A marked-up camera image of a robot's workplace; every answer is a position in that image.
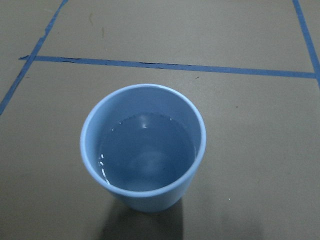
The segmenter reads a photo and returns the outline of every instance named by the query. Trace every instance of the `blue tape line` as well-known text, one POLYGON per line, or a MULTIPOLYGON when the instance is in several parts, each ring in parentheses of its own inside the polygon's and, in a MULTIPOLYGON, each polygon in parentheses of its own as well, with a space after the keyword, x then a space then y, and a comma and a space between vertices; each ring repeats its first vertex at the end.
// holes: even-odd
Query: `blue tape line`
POLYGON ((304 17, 304 14, 302 12, 299 0, 292 0, 295 11, 296 11, 296 15, 298 17, 299 23, 300 23, 300 27, 302 30, 302 34, 304 37, 304 41, 305 44, 308 48, 308 52, 309 52, 309 56, 313 65, 313 69, 314 69, 314 73, 315 73, 315 78, 318 82, 318 85, 320 87, 320 63, 319 63, 319 59, 317 57, 317 53, 314 47, 314 44, 312 42, 312 38, 311 35, 309 33, 308 30, 308 26, 304 17))
POLYGON ((49 22, 49 24, 46 26, 45 31, 44 31, 44 35, 39 38, 38 42, 36 43, 34 49, 32 50, 31 54, 29 56, 26 56, 26 62, 23 65, 19 75, 16 77, 16 79, 14 80, 13 84, 11 85, 11 87, 9 88, 8 92, 6 93, 6 95, 4 96, 2 102, 0 103, 0 115, 4 112, 6 106, 8 105, 10 99, 12 98, 15 90, 17 89, 19 83, 21 82, 21 80, 23 79, 23 77, 26 75, 27 71, 29 70, 31 64, 33 63, 33 61, 35 60, 39 50, 41 49, 42 45, 44 44, 48 34, 50 33, 52 27, 55 24, 56 18, 61 10, 61 8, 68 2, 68 0, 63 0, 62 3, 60 4, 59 8, 57 9, 57 11, 54 13, 51 21, 49 22))
MULTIPOLYGON (((20 58, 20 60, 25 60, 25 59, 28 59, 28 56, 20 58)), ((36 56, 34 60, 41 61, 41 62, 89 64, 89 65, 119 66, 119 67, 133 67, 133 68, 147 68, 147 69, 184 70, 184 71, 197 71, 197 72, 210 72, 210 73, 262 75, 262 76, 292 77, 292 78, 306 78, 306 79, 316 78, 316 75, 313 72, 237 68, 237 67, 224 67, 224 66, 149 63, 149 62, 139 62, 139 61, 71 58, 71 57, 60 57, 60 56, 36 56)))

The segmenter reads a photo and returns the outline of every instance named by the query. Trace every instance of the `clear liquid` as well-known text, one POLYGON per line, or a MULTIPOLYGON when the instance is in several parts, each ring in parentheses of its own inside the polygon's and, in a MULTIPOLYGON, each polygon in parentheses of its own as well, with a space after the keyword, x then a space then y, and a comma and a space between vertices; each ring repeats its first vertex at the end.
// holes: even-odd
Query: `clear liquid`
POLYGON ((194 159, 195 147, 177 121, 157 113, 140 113, 105 130, 98 164, 109 184, 150 191, 180 178, 194 159))

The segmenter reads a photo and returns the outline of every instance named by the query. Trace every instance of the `blue cup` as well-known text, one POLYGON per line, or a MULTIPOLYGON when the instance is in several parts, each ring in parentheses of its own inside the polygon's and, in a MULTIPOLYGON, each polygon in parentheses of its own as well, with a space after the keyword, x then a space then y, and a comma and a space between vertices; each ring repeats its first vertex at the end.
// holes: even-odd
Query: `blue cup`
POLYGON ((86 118, 80 151, 91 176, 132 209, 154 213, 186 192, 206 148, 203 118, 184 95, 157 84, 121 88, 86 118))

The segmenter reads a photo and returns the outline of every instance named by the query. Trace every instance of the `light blue plastic cup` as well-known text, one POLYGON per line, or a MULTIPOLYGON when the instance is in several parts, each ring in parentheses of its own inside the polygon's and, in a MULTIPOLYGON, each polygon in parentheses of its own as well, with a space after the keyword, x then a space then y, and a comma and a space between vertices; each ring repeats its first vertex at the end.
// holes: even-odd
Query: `light blue plastic cup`
POLYGON ((80 136, 83 163, 91 176, 126 205, 146 213, 163 211, 184 195, 202 161, 205 148, 205 123, 198 109, 181 93, 157 84, 127 86, 103 98, 89 113, 80 136), (170 116, 184 127, 195 152, 193 163, 181 177, 166 186, 148 191, 133 191, 112 185, 112 182, 106 181, 98 165, 103 129, 112 128, 119 121, 138 113, 170 116))

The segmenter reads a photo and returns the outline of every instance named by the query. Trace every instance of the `cup rim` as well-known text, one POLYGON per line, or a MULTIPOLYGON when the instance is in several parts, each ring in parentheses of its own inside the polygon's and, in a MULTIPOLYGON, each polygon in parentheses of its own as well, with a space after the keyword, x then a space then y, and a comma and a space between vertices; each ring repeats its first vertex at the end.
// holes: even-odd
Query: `cup rim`
POLYGON ((207 138, 207 136, 206 136, 206 128, 205 128, 204 120, 203 120, 199 110, 196 108, 196 106, 186 96, 184 96, 180 92, 178 92, 178 91, 176 91, 176 90, 174 90, 174 89, 172 89, 170 87, 167 87, 167 86, 163 86, 163 85, 159 85, 159 84, 153 84, 153 83, 141 83, 141 84, 134 84, 134 85, 129 85, 129 86, 120 88, 120 89, 108 94, 107 96, 105 96, 102 100, 100 100, 93 107, 93 109, 91 110, 91 112, 87 116, 87 118, 86 118, 86 120, 85 120, 85 122, 83 124, 82 130, 81 130, 80 152, 81 152, 81 156, 82 156, 82 161, 83 161, 86 169, 88 170, 90 175, 99 184, 101 184, 104 188, 106 188, 110 192, 115 193, 117 195, 122 195, 122 196, 126 196, 126 197, 133 197, 133 198, 146 198, 146 197, 157 196, 157 195, 169 192, 169 191, 175 189, 176 187, 178 187, 179 185, 181 185, 188 178, 192 177, 192 175, 196 172, 198 166, 200 165, 200 162, 202 161, 202 158, 203 158, 203 156, 205 154, 206 138, 207 138), (187 105, 189 105, 189 107, 192 109, 192 111, 196 115, 196 118, 197 118, 197 120, 199 122, 200 134, 201 134, 199 150, 197 152, 197 155, 195 157, 194 162, 189 167, 189 169, 181 177, 179 177, 177 180, 171 182, 170 184, 168 184, 166 186, 163 186, 161 188, 148 190, 148 191, 126 190, 126 189, 122 189, 120 187, 117 187, 115 185, 112 185, 111 183, 107 183, 104 179, 102 179, 99 176, 98 173, 96 173, 96 171, 94 170, 94 168, 90 164, 90 161, 89 161, 89 158, 88 158, 88 155, 87 155, 87 151, 86 151, 86 144, 85 144, 85 139, 86 139, 89 123, 91 122, 91 120, 94 117, 94 115, 96 114, 96 112, 100 109, 100 107, 105 102, 107 102, 109 99, 113 98, 114 96, 116 96, 116 95, 118 95, 120 93, 123 93, 125 91, 132 90, 132 89, 137 89, 137 88, 159 88, 159 89, 162 89, 164 91, 170 92, 170 93, 178 96, 187 105))

